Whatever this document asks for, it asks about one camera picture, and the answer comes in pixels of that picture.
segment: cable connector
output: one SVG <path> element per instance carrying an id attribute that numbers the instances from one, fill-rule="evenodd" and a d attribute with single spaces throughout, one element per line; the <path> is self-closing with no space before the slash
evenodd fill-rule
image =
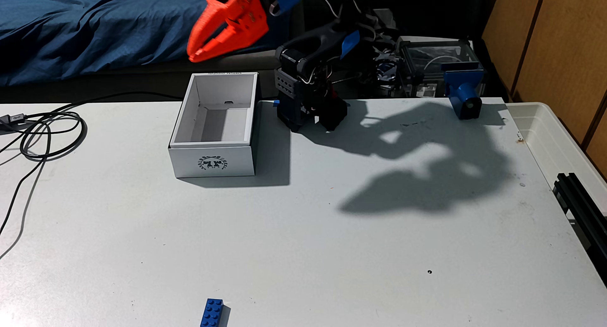
<path id="1" fill-rule="evenodd" d="M 25 121 L 25 114 L 0 116 L 0 131 L 12 131 L 12 129 L 10 128 L 12 128 L 16 124 L 23 123 Z"/>

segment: electronics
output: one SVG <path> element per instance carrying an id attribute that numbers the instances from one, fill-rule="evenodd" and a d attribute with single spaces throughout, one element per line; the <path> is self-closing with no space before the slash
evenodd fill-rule
<path id="1" fill-rule="evenodd" d="M 467 40 L 426 37 L 400 37 L 397 51 L 401 57 L 399 75 L 403 97 L 445 97 L 444 71 L 441 65 L 452 62 L 478 62 Z M 487 72 L 476 87 L 479 96 L 484 94 Z"/>

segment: wooden cabinet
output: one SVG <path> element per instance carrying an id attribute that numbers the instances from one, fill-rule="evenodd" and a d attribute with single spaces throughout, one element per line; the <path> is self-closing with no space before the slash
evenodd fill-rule
<path id="1" fill-rule="evenodd" d="M 491 61 L 508 91 L 529 35 L 538 0 L 496 0 L 482 33 Z"/>
<path id="2" fill-rule="evenodd" d="M 549 105 L 607 175 L 607 0 L 497 0 L 482 38 L 512 98 Z"/>
<path id="3" fill-rule="evenodd" d="M 607 0 L 543 0 L 514 97 L 549 105 L 582 143 L 606 89 Z"/>
<path id="4" fill-rule="evenodd" d="M 586 153 L 597 169 L 607 176 L 607 117 L 603 116 L 598 124 L 597 130 L 594 132 Z"/>

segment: plastic storage bin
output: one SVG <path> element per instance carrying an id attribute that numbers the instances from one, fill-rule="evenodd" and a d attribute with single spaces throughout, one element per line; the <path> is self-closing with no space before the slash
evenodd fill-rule
<path id="1" fill-rule="evenodd" d="M 550 189 L 559 173 L 575 173 L 598 209 L 607 216 L 607 183 L 550 107 L 536 102 L 506 106 Z"/>

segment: blue lego brick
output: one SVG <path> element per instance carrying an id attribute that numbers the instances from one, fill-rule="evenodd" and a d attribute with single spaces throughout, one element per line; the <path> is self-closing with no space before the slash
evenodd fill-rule
<path id="1" fill-rule="evenodd" d="M 208 299 L 206 301 L 205 312 L 202 315 L 200 327 L 217 327 L 219 319 L 222 318 L 224 311 L 224 301 L 220 299 Z"/>

